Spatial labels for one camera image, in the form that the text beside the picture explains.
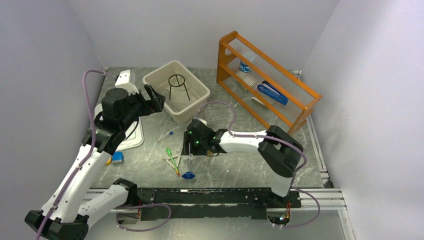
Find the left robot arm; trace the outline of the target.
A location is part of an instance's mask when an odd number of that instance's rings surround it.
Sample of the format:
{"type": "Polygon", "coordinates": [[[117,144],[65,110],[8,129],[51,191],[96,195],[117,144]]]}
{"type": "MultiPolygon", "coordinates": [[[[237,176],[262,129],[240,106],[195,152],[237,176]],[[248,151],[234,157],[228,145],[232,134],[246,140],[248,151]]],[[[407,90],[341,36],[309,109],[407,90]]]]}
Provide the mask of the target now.
{"type": "Polygon", "coordinates": [[[101,100],[101,111],[92,115],[79,153],[52,197],[40,210],[31,210],[24,221],[36,237],[48,240],[82,240],[90,227],[116,207],[139,205],[137,185],[120,178],[110,188],[86,205],[82,201],[94,177],[126,139],[128,129],[143,116],[163,110],[166,98],[149,84],[149,95],[130,94],[124,88],[113,88],[101,100]]]}

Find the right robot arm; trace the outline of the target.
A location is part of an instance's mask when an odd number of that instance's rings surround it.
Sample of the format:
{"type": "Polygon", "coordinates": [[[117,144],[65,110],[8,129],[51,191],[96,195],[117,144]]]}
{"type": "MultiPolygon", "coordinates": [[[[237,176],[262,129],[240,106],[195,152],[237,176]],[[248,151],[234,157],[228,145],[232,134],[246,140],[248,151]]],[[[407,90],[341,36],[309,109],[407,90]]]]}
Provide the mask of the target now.
{"type": "Polygon", "coordinates": [[[276,125],[257,132],[213,130],[199,119],[193,119],[183,135],[182,155],[205,156],[232,152],[258,153],[273,171],[270,202],[282,207],[289,200],[295,175],[307,158],[304,148],[276,125]]]}

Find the black wire tripod stand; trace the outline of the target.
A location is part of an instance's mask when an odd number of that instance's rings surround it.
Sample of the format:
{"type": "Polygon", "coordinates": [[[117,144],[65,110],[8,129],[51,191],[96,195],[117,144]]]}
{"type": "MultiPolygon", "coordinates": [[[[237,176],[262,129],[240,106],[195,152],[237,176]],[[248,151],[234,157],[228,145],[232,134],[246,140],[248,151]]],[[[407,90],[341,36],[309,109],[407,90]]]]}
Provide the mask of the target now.
{"type": "Polygon", "coordinates": [[[172,89],[173,88],[184,87],[184,90],[185,90],[186,95],[187,95],[187,99],[189,101],[191,100],[190,95],[189,95],[189,92],[188,92],[188,89],[187,89],[187,86],[186,86],[186,78],[183,75],[181,75],[181,74],[172,74],[168,78],[167,82],[169,84],[169,95],[168,95],[169,96],[169,99],[171,99],[171,97],[172,97],[172,89]],[[171,83],[172,78],[175,78],[176,84],[172,84],[171,83]]]}

